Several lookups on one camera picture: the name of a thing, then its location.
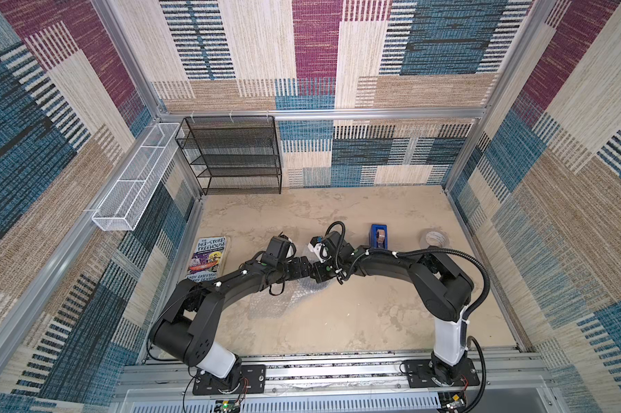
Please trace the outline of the clear bubble wrap sheet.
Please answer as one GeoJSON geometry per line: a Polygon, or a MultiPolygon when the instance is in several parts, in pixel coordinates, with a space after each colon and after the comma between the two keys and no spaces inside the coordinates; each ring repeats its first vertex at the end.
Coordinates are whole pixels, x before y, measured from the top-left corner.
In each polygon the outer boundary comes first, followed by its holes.
{"type": "MultiPolygon", "coordinates": [[[[249,299],[249,320],[282,318],[287,311],[299,306],[308,297],[323,291],[328,286],[327,283],[317,283],[310,277],[286,282],[284,263],[277,267],[262,263],[264,252],[257,252],[245,263],[248,270],[263,270],[262,276],[256,275],[259,284],[254,296],[249,299]]],[[[300,255],[296,247],[294,257],[301,256],[308,258],[307,254],[300,255]]],[[[315,263],[312,259],[308,259],[311,264],[315,263]]]]}

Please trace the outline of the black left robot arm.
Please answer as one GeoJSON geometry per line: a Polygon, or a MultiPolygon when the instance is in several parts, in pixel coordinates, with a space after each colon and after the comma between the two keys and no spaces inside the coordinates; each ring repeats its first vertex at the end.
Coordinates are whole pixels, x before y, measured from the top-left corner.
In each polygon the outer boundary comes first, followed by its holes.
{"type": "Polygon", "coordinates": [[[215,341],[224,309],[273,285],[305,278],[317,278],[305,256],[281,261],[256,256],[217,280],[183,280],[151,327],[149,341],[185,365],[232,383],[240,377],[238,356],[215,341]]]}

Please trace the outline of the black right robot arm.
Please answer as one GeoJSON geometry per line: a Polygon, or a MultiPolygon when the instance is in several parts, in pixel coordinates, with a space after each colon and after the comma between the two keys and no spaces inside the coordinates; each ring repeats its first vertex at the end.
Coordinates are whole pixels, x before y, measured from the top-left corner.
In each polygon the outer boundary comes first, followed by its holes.
{"type": "Polygon", "coordinates": [[[340,258],[338,263],[322,258],[310,265],[310,278],[318,283],[331,278],[346,282],[352,275],[409,280],[434,317],[435,343],[430,368],[434,382],[439,386],[454,385],[469,371],[468,318],[491,290],[491,277],[479,260],[446,248],[406,252],[359,248],[340,258]],[[453,261],[455,256],[467,260],[482,275],[483,289],[477,299],[472,299],[474,282],[453,261]]]}

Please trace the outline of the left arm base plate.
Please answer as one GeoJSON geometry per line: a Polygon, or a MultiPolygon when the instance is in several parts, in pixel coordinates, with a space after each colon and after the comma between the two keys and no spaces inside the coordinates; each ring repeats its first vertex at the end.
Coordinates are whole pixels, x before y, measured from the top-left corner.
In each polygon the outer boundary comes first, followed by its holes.
{"type": "Polygon", "coordinates": [[[194,396],[262,394],[265,391],[266,378],[267,367],[264,364],[245,366],[239,364],[223,379],[203,371],[193,382],[192,394],[194,396]]]}

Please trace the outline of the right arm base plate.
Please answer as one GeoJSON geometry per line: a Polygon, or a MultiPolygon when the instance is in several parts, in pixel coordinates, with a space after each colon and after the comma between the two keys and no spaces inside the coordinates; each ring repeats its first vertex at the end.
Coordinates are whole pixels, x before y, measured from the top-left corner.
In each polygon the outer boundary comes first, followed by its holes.
{"type": "Polygon", "coordinates": [[[480,377],[471,359],[465,358],[455,366],[443,361],[415,359],[403,361],[401,373],[410,388],[460,387],[471,388],[481,384],[480,377]]]}

